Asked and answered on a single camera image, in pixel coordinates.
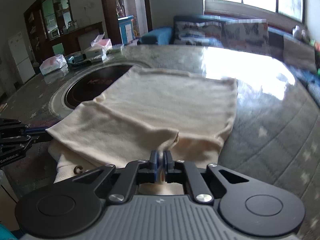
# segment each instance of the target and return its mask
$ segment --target table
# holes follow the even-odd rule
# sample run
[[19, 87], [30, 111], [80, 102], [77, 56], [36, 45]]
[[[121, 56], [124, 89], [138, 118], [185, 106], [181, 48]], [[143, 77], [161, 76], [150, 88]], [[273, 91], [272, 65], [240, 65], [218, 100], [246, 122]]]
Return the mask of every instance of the table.
[[[284, 64], [267, 56], [200, 46], [135, 46], [108, 56], [107, 62], [137, 62], [200, 73], [207, 78], [238, 79], [237, 114], [219, 164], [289, 190], [307, 209], [300, 230], [304, 239], [316, 239], [320, 226], [320, 119], [305, 88]], [[67, 80], [85, 69], [70, 70], [47, 81], [37, 75], [7, 103], [3, 118], [17, 118], [32, 126], [53, 125], [50, 97]], [[27, 157], [4, 168], [18, 197], [52, 183], [56, 162], [48, 143], [34, 145]]]

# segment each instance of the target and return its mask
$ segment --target cream towel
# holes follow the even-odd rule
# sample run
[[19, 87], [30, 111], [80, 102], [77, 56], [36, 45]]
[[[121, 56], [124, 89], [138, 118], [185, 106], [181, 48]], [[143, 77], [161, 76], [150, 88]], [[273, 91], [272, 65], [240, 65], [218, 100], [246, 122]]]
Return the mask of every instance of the cream towel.
[[236, 80], [132, 67], [93, 101], [47, 129], [56, 181], [106, 163], [118, 168], [171, 150], [198, 167], [216, 163], [236, 115]]

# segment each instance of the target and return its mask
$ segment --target refrigerator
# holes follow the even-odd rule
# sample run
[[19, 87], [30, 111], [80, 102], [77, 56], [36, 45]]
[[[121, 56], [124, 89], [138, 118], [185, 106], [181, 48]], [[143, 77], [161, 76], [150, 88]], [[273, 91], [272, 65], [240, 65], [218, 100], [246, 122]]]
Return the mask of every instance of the refrigerator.
[[15, 73], [22, 84], [26, 83], [36, 73], [33, 70], [22, 33], [19, 32], [8, 40], [10, 52], [15, 63]]

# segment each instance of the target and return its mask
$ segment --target gray gripper base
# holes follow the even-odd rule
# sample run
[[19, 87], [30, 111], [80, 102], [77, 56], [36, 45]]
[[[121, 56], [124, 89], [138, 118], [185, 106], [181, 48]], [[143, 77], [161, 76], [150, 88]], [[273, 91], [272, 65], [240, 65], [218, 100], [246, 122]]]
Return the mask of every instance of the gray gripper base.
[[[28, 234], [22, 238], [22, 240], [36, 239], [39, 238]], [[245, 236], [235, 231], [221, 221], [212, 207], [193, 203], [187, 195], [135, 195], [126, 204], [110, 206], [93, 226], [66, 239], [245, 240], [261, 238]], [[274, 239], [299, 240], [295, 235]]]

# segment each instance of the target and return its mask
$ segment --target sofa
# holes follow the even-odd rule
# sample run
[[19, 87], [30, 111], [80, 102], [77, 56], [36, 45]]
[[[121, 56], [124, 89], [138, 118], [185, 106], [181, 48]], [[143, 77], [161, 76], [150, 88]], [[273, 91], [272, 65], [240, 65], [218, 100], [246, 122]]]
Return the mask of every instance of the sofa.
[[[237, 47], [230, 47], [231, 42], [228, 41], [228, 35], [230, 34], [228, 33], [230, 32], [230, 22], [235, 22], [236, 24], [251, 22], [263, 24], [266, 28], [266, 37], [264, 37], [264, 39], [268, 45], [268, 51], [252, 52], [267, 54], [284, 62], [291, 73], [302, 82], [318, 106], [320, 106], [320, 78], [316, 73], [317, 67], [315, 64], [314, 48], [312, 46], [296, 40], [292, 37], [292, 35], [284, 31], [268, 26], [266, 20], [261, 19], [238, 20], [231, 17], [221, 17], [215, 15], [182, 15], [175, 16], [173, 21], [173, 28], [161, 27], [152, 30], [151, 32], [140, 37], [138, 45], [186, 44], [237, 49]], [[218, 24], [216, 26], [221, 27], [221, 36], [219, 36], [219, 33], [216, 36], [211, 35], [209, 38], [205, 37], [204, 39], [201, 39], [196, 36], [196, 31], [198, 31], [199, 26], [195, 25], [196, 31], [193, 32], [192, 35], [186, 37], [184, 36], [183, 38], [180, 37], [179, 39], [179, 35], [177, 34], [181, 28], [179, 27], [179, 22], [188, 23], [188, 26], [183, 26], [185, 28], [192, 28], [191, 23], [202, 23], [204, 26], [205, 23], [214, 22]]]
[[[177, 30], [177, 22], [191, 22], [191, 23], [203, 23], [203, 22], [217, 22], [221, 24], [221, 43], [222, 46], [228, 48], [226, 41], [226, 24], [230, 21], [237, 21], [238, 19], [231, 17], [222, 17], [215, 15], [181, 15], [173, 18], [172, 27], [161, 27], [152, 30], [149, 33], [144, 34], [138, 41], [139, 44], [157, 44], [157, 45], [168, 45], [174, 44]], [[268, 27], [268, 44], [269, 53], [272, 57], [283, 61], [283, 49], [284, 49], [284, 35], [286, 32], [277, 30], [272, 27]], [[220, 44], [214, 44], [215, 47], [220, 47]]]

